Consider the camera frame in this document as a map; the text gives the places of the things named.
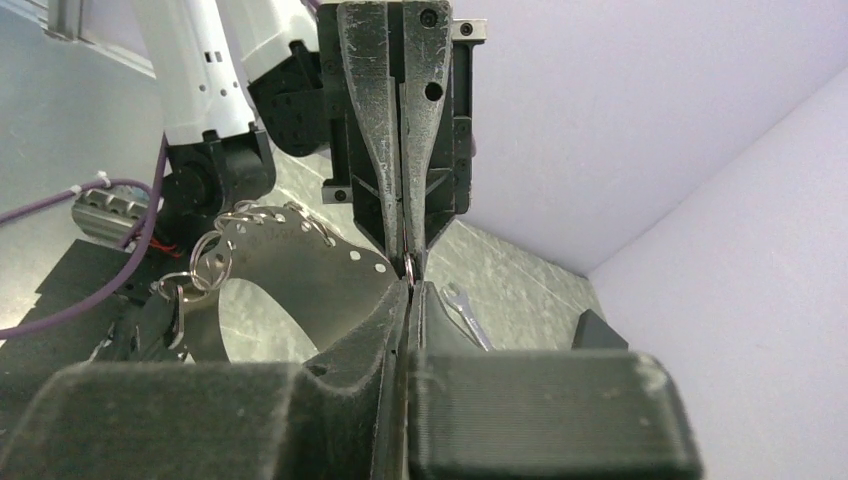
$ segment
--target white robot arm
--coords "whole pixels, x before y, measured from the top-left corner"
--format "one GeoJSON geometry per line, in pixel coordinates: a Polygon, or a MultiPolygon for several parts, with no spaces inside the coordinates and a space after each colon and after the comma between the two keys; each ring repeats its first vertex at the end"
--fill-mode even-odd
{"type": "MultiPolygon", "coordinates": [[[[241,47],[250,82],[291,56],[300,41],[318,51],[317,27],[299,0],[221,0],[241,47]]],[[[255,121],[230,58],[218,4],[213,0],[134,0],[138,23],[162,98],[172,146],[250,131],[255,121]]]]}
{"type": "MultiPolygon", "coordinates": [[[[263,77],[291,72],[294,51],[317,62],[315,20],[299,0],[220,0],[220,5],[234,27],[249,82],[258,84],[252,91],[263,97],[254,98],[258,108],[270,102],[280,84],[276,78],[262,82],[263,77]],[[262,84],[272,88],[260,89],[262,84]]],[[[276,180],[269,135],[257,126],[239,84],[218,7],[214,0],[133,0],[170,146],[172,173],[164,184],[165,207],[158,222],[158,233],[168,243],[191,245],[197,234],[188,232],[208,230],[212,216],[268,193],[276,180]]],[[[271,137],[288,153],[306,155],[320,148],[293,148],[278,135],[271,137]]]]}

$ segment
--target wrench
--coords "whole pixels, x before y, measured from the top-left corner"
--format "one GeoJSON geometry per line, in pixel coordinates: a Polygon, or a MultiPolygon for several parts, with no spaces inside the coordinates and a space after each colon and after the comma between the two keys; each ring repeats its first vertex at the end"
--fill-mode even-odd
{"type": "Polygon", "coordinates": [[[462,321],[471,330],[471,335],[477,341],[477,345],[485,351],[494,350],[492,342],[483,330],[483,327],[477,322],[477,317],[474,316],[474,311],[471,310],[471,301],[468,299],[468,294],[459,285],[451,282],[447,287],[442,287],[442,298],[445,303],[462,317],[462,321]]]}

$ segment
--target hole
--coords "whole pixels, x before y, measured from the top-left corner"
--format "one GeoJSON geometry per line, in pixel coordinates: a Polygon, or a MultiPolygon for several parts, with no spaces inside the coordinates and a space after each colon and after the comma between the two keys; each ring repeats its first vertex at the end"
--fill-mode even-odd
{"type": "Polygon", "coordinates": [[[424,28],[433,28],[438,21],[439,15],[435,10],[428,8],[421,12],[421,25],[424,25],[424,28]]]}
{"type": "Polygon", "coordinates": [[[448,292],[448,295],[450,295],[452,297],[458,297],[459,296],[459,289],[456,287],[456,285],[454,285],[452,283],[448,284],[448,286],[445,287],[445,290],[448,292]]]}
{"type": "Polygon", "coordinates": [[[327,367],[325,367],[324,365],[310,365],[306,367],[306,369],[309,370],[309,372],[312,375],[315,375],[316,377],[320,377],[321,375],[327,373],[327,367]]]}
{"type": "MultiPolygon", "coordinates": [[[[303,328],[258,285],[231,278],[221,287],[217,302],[220,335],[230,362],[300,364],[318,353],[303,328]]],[[[332,367],[329,362],[312,363],[332,367]]]]}
{"type": "Polygon", "coordinates": [[[424,87],[424,95],[427,97],[427,100],[431,102],[438,101],[442,98],[444,91],[442,90],[442,86],[435,82],[430,82],[424,87]]]}

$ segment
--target white wall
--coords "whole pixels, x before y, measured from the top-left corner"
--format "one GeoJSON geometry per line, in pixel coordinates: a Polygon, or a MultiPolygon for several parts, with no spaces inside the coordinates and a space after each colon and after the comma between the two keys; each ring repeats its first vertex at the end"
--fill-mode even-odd
{"type": "MultiPolygon", "coordinates": [[[[87,2],[90,35],[143,53],[128,0],[87,2]]],[[[465,219],[580,273],[848,66],[845,0],[454,5],[489,20],[465,219]]]]}
{"type": "Polygon", "coordinates": [[[848,478],[848,70],[589,278],[709,478],[848,478]]]}

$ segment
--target cable tie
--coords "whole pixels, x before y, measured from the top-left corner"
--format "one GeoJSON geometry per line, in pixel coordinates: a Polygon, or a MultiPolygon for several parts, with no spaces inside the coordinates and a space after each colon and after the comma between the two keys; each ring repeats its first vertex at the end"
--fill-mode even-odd
{"type": "Polygon", "coordinates": [[[103,184],[104,184],[103,186],[106,189],[112,188],[112,181],[109,180],[109,177],[106,175],[106,172],[104,172],[103,170],[100,170],[99,172],[97,172],[97,178],[103,180],[103,184]]]}

